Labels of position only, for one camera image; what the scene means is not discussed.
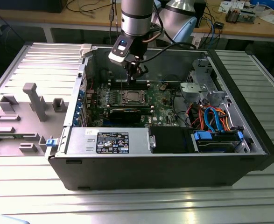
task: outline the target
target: warning label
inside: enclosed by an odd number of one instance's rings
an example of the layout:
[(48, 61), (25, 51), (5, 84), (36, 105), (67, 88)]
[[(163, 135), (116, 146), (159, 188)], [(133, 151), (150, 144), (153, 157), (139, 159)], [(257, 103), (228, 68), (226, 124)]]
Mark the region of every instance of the warning label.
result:
[(128, 133), (99, 132), (96, 152), (98, 154), (129, 153)]

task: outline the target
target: blue latch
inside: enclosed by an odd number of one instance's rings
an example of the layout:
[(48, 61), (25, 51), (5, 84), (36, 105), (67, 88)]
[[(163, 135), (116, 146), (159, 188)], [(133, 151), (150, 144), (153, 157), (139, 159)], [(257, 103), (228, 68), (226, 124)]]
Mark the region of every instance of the blue latch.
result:
[(198, 140), (198, 139), (211, 140), (212, 139), (210, 132), (195, 132), (194, 136), (195, 136), (195, 140)]
[(48, 139), (45, 144), (48, 147), (56, 147), (59, 144), (59, 139)]
[(243, 135), (243, 133), (242, 133), (242, 132), (238, 132), (238, 136), (239, 136), (239, 138), (240, 138), (241, 140), (243, 140), (243, 139), (244, 139), (244, 135)]
[(195, 132), (195, 133), (194, 133), (194, 137), (195, 137), (195, 140), (200, 139), (200, 137), (199, 137), (199, 135), (198, 135), (198, 133), (197, 133), (197, 132)]

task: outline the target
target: connector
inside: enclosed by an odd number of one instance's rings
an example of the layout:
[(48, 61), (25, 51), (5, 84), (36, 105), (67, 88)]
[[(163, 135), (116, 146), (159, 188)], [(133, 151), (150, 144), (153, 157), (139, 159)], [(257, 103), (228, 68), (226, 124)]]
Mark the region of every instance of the connector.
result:
[(111, 7), (111, 9), (110, 9), (109, 20), (110, 20), (110, 22), (114, 21), (114, 8), (113, 7)]

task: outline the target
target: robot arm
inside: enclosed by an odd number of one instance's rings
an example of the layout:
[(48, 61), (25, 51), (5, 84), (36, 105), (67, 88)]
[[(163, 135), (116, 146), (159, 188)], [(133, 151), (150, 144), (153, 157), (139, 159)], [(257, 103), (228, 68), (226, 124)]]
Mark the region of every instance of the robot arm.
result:
[[(195, 14), (193, 4), (194, 0), (171, 0), (164, 9), (160, 10), (160, 17), (165, 21), (171, 39), (181, 41), (191, 34), (196, 23), (196, 18), (193, 17)], [(165, 38), (160, 36), (163, 30), (150, 38), (152, 23), (163, 27), (157, 15), (153, 15), (153, 5), (154, 0), (122, 0), (121, 3), (122, 31), (109, 58), (111, 62), (126, 69), (128, 84), (148, 72), (146, 66), (140, 64), (148, 43), (158, 36), (161, 39)]]

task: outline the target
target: power cord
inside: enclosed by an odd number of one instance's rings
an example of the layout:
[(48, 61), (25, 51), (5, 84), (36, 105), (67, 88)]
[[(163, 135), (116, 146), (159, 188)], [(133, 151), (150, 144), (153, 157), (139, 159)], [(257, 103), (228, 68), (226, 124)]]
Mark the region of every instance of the power cord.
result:
[(0, 19), (2, 19), (3, 22), (5, 22), (6, 25), (8, 25), (11, 28), (11, 30), (19, 37), (19, 39), (21, 39), (21, 41), (25, 42), (24, 39), (6, 22), (6, 20), (3, 19), (2, 16), (0, 16)]
[(112, 22), (114, 21), (114, 0), (112, 0), (112, 6), (110, 8), (109, 20), (110, 20), (109, 38), (110, 38), (110, 45), (112, 45), (112, 41), (111, 41), (111, 29), (112, 29)]
[[(158, 18), (158, 20), (159, 20), (160, 25), (161, 25), (161, 33), (162, 33), (162, 31), (164, 30), (164, 24), (163, 24), (163, 21), (162, 21), (160, 15), (159, 15), (159, 13), (158, 13), (158, 9), (157, 9), (156, 4), (154, 4), (154, 11), (155, 11), (155, 14), (156, 14), (156, 16), (157, 16), (157, 18)], [(176, 42), (170, 37), (170, 35), (167, 33), (166, 30), (164, 30), (164, 34), (166, 35), (166, 37), (167, 37), (172, 43), (176, 43)]]
[(161, 53), (165, 52), (166, 50), (168, 50), (169, 48), (173, 47), (173, 46), (177, 46), (177, 45), (188, 45), (190, 47), (192, 47), (194, 50), (196, 50), (196, 46), (194, 44), (191, 43), (187, 43), (187, 42), (176, 42), (173, 44), (170, 44), (168, 46), (166, 46), (165, 48), (163, 48), (162, 50), (160, 50), (158, 53), (156, 53), (155, 55), (153, 55), (152, 57), (146, 59), (146, 60), (141, 60), (139, 61), (139, 63), (145, 63), (145, 62), (149, 62), (152, 59), (155, 59), (156, 57), (158, 57)]
[(117, 20), (117, 5), (116, 5), (116, 0), (115, 0), (115, 21), (116, 21), (116, 38), (118, 39), (118, 20)]
[(94, 9), (90, 9), (90, 10), (80, 10), (80, 11), (77, 11), (77, 10), (73, 10), (71, 8), (69, 8), (69, 5), (74, 2), (76, 0), (71, 0), (69, 3), (66, 4), (66, 8), (72, 12), (75, 12), (75, 13), (87, 13), (87, 12), (92, 12), (92, 11), (95, 11), (95, 10), (98, 10), (100, 8), (104, 8), (104, 7), (107, 7), (107, 6), (110, 6), (111, 4), (108, 4), (108, 5), (104, 5), (104, 6), (100, 6), (100, 7), (97, 7), (97, 8), (94, 8)]
[(161, 20), (161, 18), (160, 18), (160, 16), (159, 16), (159, 12), (158, 12), (158, 9), (157, 9), (157, 6), (156, 6), (155, 2), (154, 2), (153, 7), (154, 7), (154, 12), (155, 12), (155, 14), (157, 15), (158, 20), (159, 20), (159, 22), (160, 22), (161, 30), (160, 30), (159, 33), (157, 33), (157, 34), (154, 35), (153, 37), (149, 38), (148, 40), (143, 40), (143, 41), (142, 41), (143, 43), (149, 43), (149, 42), (154, 41), (156, 38), (158, 38), (158, 37), (163, 33), (163, 30), (164, 30), (164, 25), (163, 25), (163, 22), (162, 22), (162, 20)]

